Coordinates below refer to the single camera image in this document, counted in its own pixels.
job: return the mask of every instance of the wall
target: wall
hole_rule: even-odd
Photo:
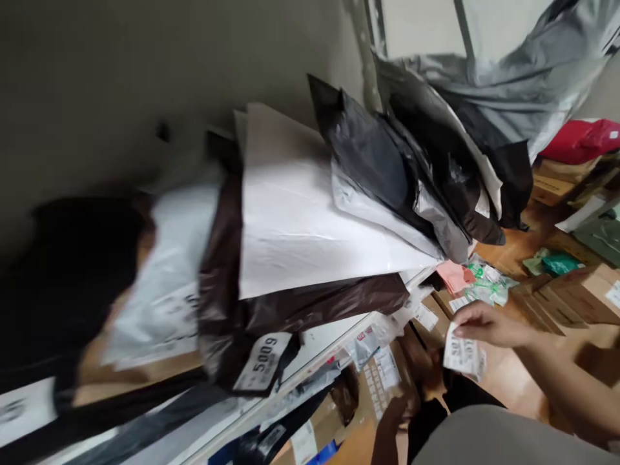
[[[306,72],[362,99],[357,3],[4,3],[0,256],[26,243],[36,204],[150,172],[161,117],[232,128],[233,108],[261,100],[314,125]]]

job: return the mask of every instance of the sticker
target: sticker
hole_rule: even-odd
[[[422,326],[424,326],[426,331],[432,331],[437,324],[437,321],[439,321],[439,317],[429,310],[429,308],[424,304],[420,304],[418,306],[413,314],[413,317],[418,320]]]
[[[318,450],[316,450],[315,429],[310,420],[291,436],[291,444],[293,445],[295,463],[297,465],[307,464],[318,454]]]
[[[400,374],[398,373],[398,367],[394,361],[392,350],[387,346],[379,349],[374,359],[377,364],[379,378],[381,379],[381,386],[383,386],[384,391],[388,391],[400,382]]]
[[[485,218],[491,217],[491,207],[489,207],[489,198],[486,195],[484,189],[480,190],[480,197],[478,197],[478,203],[476,203],[475,210]]]
[[[467,297],[459,297],[458,299],[450,300],[450,308],[452,313],[456,313],[458,309],[467,305],[470,301]]]
[[[271,333],[257,340],[233,390],[264,391],[268,389],[291,336],[291,333]]]
[[[605,298],[611,300],[612,304],[620,308],[620,281],[616,281],[612,288],[605,294]]]
[[[56,419],[54,378],[0,395],[0,447]]]
[[[498,282],[502,278],[502,275],[499,274],[499,271],[492,266],[485,265],[482,270],[484,271],[485,277],[489,281]]]
[[[268,456],[271,448],[278,442],[278,439],[286,432],[286,428],[282,425],[276,425],[258,445],[258,451],[264,456]]]
[[[480,369],[478,343],[472,339],[456,337],[456,328],[456,323],[450,323],[444,350],[444,367],[467,375],[476,375]]]

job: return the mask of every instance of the pile of packages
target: pile of packages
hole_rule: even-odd
[[[376,311],[386,324],[349,348],[361,369],[416,311],[412,277],[521,224],[528,195],[504,195],[429,85],[412,75],[388,116],[309,81],[320,132],[261,103],[235,113],[236,141],[169,125],[170,167],[147,193],[35,210],[36,240],[1,283],[2,462],[125,425],[75,458],[120,463],[206,411],[240,415],[277,389],[303,331]]]

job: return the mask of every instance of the wooden floor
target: wooden floor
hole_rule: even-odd
[[[506,245],[502,247],[479,244],[476,252],[500,272],[516,280],[528,277],[522,261],[532,257],[541,247],[548,245],[553,226],[567,217],[562,209],[552,209],[531,201],[523,213],[523,221],[530,226],[528,232],[506,231]],[[502,311],[526,322],[521,310],[509,300]],[[617,347],[619,329],[616,326],[594,325],[589,329],[567,329],[567,336],[557,338],[557,347],[566,356],[576,359],[588,343],[607,348]],[[568,431],[566,422],[549,407],[545,396],[525,370],[515,353],[484,344],[487,352],[487,372],[481,386],[499,399],[512,412],[549,423]],[[329,465],[365,465],[372,456],[375,432],[367,424],[356,429],[343,443]]]

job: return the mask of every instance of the hand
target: hand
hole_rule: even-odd
[[[453,321],[459,325],[454,330],[455,336],[488,342],[497,347],[522,347],[536,335],[534,329],[499,313],[481,300],[461,307]]]

